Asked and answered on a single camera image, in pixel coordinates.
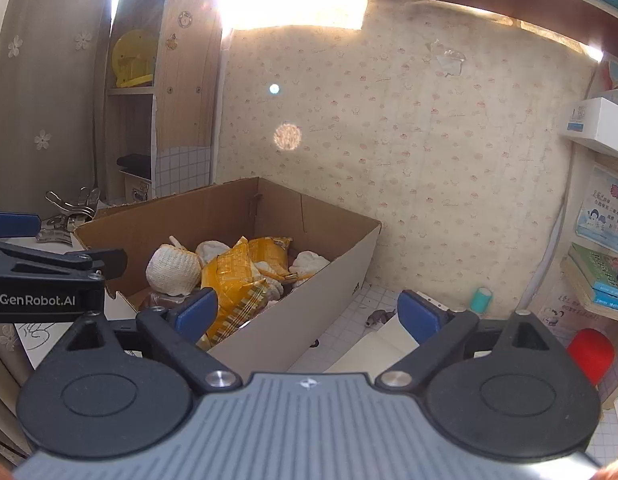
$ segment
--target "wooden cabinet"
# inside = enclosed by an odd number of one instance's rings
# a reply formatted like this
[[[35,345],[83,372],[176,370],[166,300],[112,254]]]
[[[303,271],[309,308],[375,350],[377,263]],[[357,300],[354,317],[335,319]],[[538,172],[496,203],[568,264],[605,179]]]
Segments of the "wooden cabinet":
[[[153,85],[116,88],[111,52],[124,33],[136,28],[158,38]],[[129,201],[125,189],[130,183],[125,181],[130,177],[120,171],[117,160],[132,153],[151,161],[150,198],[210,183],[221,35],[217,0],[119,1],[109,43],[105,97],[110,202]]]

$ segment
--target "yellow plastic item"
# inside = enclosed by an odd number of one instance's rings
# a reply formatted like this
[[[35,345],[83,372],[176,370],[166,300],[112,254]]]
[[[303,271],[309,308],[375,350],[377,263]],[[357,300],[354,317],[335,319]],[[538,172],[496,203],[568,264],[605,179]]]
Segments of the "yellow plastic item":
[[[292,238],[273,238],[270,236],[249,241],[249,257],[252,262],[266,262],[277,276],[269,276],[283,280],[289,274],[287,267],[287,250]]]
[[[128,88],[153,81],[158,40],[146,30],[136,28],[116,41],[111,54],[111,66],[116,86]]]
[[[207,330],[213,345],[238,330],[267,303],[267,282],[249,258],[245,237],[204,266],[201,286],[212,287],[218,296],[218,315]]]

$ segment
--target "gray textured plate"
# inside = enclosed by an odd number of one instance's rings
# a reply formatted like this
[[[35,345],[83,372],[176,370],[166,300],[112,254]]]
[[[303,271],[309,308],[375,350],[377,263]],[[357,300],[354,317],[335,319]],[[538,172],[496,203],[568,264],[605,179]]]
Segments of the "gray textured plate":
[[[206,396],[189,421],[132,456],[75,462],[36,453],[18,480],[587,480],[585,455],[514,465],[446,441],[407,396],[362,374],[256,374],[240,391]]]

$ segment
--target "green book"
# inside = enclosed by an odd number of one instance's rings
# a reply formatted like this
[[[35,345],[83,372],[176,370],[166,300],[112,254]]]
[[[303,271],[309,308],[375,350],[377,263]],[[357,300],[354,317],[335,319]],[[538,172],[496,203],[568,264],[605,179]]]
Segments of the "green book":
[[[618,298],[618,258],[573,243],[568,254],[591,288]]]

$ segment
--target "book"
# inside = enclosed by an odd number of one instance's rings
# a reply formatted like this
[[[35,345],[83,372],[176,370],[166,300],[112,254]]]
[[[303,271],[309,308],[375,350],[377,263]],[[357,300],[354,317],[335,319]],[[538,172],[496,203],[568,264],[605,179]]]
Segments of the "book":
[[[565,278],[573,287],[578,302],[585,310],[618,321],[618,307],[612,308],[592,301],[593,289],[570,256],[564,258],[560,266],[563,269]]]
[[[617,257],[592,251],[573,243],[568,254],[574,259],[591,288],[618,298]]]

